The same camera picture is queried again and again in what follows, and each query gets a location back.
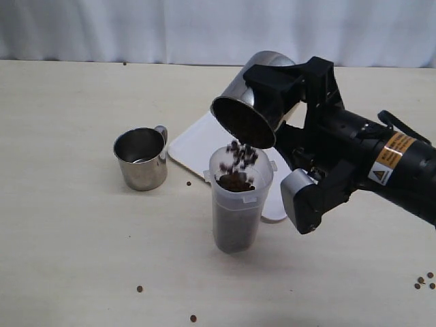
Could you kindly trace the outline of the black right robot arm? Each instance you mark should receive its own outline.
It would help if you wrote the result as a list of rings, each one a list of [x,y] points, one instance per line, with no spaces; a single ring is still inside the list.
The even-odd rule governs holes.
[[[307,106],[303,127],[270,128],[291,169],[280,184],[283,207],[301,234],[314,231],[323,214],[357,190],[435,223],[435,148],[387,111],[374,122],[346,110],[330,61],[254,65],[243,78],[264,120],[300,102]]]

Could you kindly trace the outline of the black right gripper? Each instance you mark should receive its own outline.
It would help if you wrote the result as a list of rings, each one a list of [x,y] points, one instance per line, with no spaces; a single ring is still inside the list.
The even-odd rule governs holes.
[[[323,173],[297,198],[308,208],[296,216],[301,234],[314,231],[322,215],[347,202],[367,181],[372,150],[378,143],[375,123],[345,109],[331,61],[312,57],[289,66],[255,64],[244,74],[253,91],[253,109],[276,131],[274,148],[291,170],[309,166]],[[282,123],[292,108],[305,100],[304,128]]]

